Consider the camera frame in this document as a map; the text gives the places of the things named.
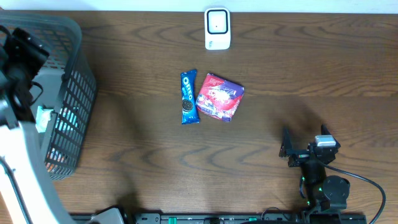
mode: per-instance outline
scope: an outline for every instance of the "wood grain surface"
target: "wood grain surface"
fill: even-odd
[[[55,182],[68,211],[302,208],[282,127],[304,148],[325,123],[342,145],[331,165],[379,183],[378,223],[398,223],[398,16],[234,13],[231,48],[208,51],[203,13],[44,13],[79,23],[99,87],[79,167]],[[232,122],[181,125],[180,73],[193,68],[196,93],[208,72],[245,87]],[[344,178],[346,211],[370,221],[380,192]]]

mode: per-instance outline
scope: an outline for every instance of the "white background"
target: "white background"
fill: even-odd
[[[0,0],[3,9],[398,13],[398,0]]]

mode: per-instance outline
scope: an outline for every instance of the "laundry basket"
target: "laundry basket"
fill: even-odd
[[[81,51],[81,30],[66,17],[1,11],[0,24],[24,29],[44,42],[50,57],[30,92],[38,97],[31,110],[39,132],[40,155],[51,179],[72,175],[77,167],[96,97],[96,81]],[[0,35],[0,44],[6,36]]]

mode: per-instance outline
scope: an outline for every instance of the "pink and purple package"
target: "pink and purple package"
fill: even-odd
[[[244,88],[213,74],[207,74],[197,97],[201,112],[230,122],[243,97]]]

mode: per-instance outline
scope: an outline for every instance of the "blue snack wrapper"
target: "blue snack wrapper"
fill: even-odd
[[[181,73],[182,124],[200,122],[194,97],[195,90],[193,89],[196,76],[196,69]]]

